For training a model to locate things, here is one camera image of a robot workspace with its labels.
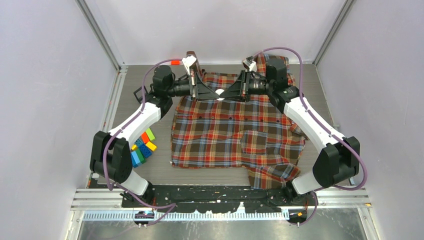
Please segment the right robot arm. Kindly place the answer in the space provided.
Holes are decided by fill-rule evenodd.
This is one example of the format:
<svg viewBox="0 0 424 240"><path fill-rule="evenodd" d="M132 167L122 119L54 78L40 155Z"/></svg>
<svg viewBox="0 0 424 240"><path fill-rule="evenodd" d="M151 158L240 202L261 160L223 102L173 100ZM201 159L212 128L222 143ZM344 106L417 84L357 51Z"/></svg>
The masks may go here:
<svg viewBox="0 0 424 240"><path fill-rule="evenodd" d="M290 180L283 188L283 197L288 203L299 205L311 191L334 187L359 173L359 141L332 128L300 90L289 84L284 60L267 60L263 75L257 73L254 61L246 60L244 65L246 69L229 88L218 93L219 97L247 102L252 95L267 95L271 104L293 120L319 151L312 170Z"/></svg>

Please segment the white round brooch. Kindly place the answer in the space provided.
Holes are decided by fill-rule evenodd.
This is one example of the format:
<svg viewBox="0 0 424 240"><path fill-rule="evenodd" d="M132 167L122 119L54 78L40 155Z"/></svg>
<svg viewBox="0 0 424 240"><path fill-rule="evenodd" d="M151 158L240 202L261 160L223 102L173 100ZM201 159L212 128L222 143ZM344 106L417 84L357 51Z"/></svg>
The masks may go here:
<svg viewBox="0 0 424 240"><path fill-rule="evenodd" d="M219 88L219 89L217 89L216 91L215 91L215 93L218 95L218 98L216 99L217 101L223 101L224 100L224 98L223 97L221 97L221 94L224 92L225 90L224 89L221 89L221 88Z"/></svg>

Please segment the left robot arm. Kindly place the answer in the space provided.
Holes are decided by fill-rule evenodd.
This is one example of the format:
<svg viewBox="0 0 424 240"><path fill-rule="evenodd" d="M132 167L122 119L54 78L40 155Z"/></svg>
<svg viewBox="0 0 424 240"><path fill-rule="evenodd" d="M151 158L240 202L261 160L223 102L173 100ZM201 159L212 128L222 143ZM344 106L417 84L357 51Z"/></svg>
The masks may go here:
<svg viewBox="0 0 424 240"><path fill-rule="evenodd" d="M108 132L98 131L93 137L90 170L134 193L134 200L141 207L148 207L154 197L148 190L150 182L133 170L133 165L141 163L143 155L131 153L130 146L167 114L173 97L189 96L198 101L219 98L203 83L203 72L196 65L186 67L186 71L185 75L176 78L168 65L154 68L150 91L144 86L140 88L143 93L140 107L117 127Z"/></svg>

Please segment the plaid flannel shirt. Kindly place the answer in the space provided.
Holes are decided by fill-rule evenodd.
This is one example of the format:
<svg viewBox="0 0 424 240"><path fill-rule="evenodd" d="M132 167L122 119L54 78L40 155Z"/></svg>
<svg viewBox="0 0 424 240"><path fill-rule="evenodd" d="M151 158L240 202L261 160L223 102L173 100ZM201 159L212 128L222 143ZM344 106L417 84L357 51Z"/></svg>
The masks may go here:
<svg viewBox="0 0 424 240"><path fill-rule="evenodd" d="M301 174L301 128L268 96L248 102L179 100L171 127L176 168L245 168L254 189L279 189Z"/></svg>

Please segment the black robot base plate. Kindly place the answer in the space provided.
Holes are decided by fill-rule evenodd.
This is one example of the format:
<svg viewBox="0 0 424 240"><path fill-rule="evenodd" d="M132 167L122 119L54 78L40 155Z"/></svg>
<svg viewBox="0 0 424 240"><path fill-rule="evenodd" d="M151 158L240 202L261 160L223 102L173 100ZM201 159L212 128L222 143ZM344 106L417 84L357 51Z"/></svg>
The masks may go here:
<svg viewBox="0 0 424 240"><path fill-rule="evenodd" d="M122 207L153 206L160 213L277 213L282 207L313 210L316 198L311 193L292 194L282 188L254 189L245 185L150 185L144 195L123 192Z"/></svg>

